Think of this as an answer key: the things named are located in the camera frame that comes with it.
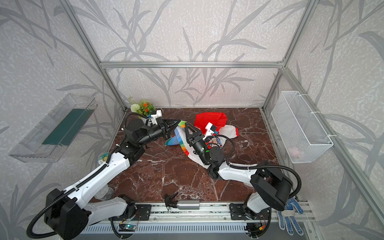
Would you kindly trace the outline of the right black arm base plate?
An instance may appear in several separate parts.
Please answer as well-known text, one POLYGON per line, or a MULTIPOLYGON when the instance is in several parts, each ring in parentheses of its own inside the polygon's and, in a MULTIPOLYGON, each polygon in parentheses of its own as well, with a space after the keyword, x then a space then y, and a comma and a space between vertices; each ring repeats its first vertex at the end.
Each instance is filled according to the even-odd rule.
POLYGON ((270 220, 272 210, 270 208, 262 210, 260 213, 254 213, 244 204, 229 205, 231 220, 270 220))

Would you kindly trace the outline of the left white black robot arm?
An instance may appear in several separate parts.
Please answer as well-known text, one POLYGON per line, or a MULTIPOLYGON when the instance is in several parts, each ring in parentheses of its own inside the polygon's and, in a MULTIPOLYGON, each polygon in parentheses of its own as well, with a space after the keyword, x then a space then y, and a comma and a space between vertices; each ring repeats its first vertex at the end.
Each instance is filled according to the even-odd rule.
POLYGON ((72 240, 87 226, 102 220, 136 216, 135 201, 125 195, 90 205, 90 200, 121 172, 131 167, 145 153, 145 146, 161 137, 168 140, 180 120, 156 118, 156 124, 147 126, 138 118, 123 127, 122 142, 110 151, 105 163, 86 177, 63 191, 52 190, 46 206, 29 223, 26 234, 31 239, 43 239, 59 235, 72 240))

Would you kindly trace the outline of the rainbow striped kids jacket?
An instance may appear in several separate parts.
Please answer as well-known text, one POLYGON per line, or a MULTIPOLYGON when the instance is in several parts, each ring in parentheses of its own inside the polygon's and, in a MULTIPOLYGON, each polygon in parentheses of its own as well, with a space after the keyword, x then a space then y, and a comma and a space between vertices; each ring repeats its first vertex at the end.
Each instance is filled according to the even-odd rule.
POLYGON ((166 141, 166 146, 179 145, 186 156, 207 169, 211 164, 207 160, 202 160, 193 146, 188 143, 188 138, 195 136, 198 140, 204 140, 207 153, 213 147, 223 147, 228 139, 234 139, 239 136, 239 131, 235 126, 227 125, 227 116, 224 113, 206 112, 197 114, 195 123, 189 123, 186 127, 187 121, 180 121, 178 127, 175 129, 175 136, 166 141))

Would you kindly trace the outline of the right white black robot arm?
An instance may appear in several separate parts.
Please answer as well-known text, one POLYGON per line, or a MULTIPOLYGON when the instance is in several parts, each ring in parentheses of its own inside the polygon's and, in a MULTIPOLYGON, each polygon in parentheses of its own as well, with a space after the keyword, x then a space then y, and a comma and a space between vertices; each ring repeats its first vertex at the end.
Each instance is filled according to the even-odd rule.
POLYGON ((193 148, 212 179, 237 181, 251 185, 255 192, 245 202, 245 209, 258 214, 272 208, 284 211, 288 200, 295 197, 302 188, 299 174, 286 166, 263 162, 256 165, 240 165, 229 161, 235 150, 231 138, 215 134, 214 126, 203 132, 185 123, 186 141, 193 148))

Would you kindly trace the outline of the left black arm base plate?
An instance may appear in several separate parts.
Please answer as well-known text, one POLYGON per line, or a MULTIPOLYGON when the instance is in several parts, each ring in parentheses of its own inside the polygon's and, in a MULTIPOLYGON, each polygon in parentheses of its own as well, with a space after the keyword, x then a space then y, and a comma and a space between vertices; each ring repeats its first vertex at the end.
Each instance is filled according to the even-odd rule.
POLYGON ((137 204, 135 200, 126 195, 119 195, 119 197, 127 203, 127 207, 123 211, 123 214, 119 216, 119 219, 128 221, 149 220, 152 205, 137 204))

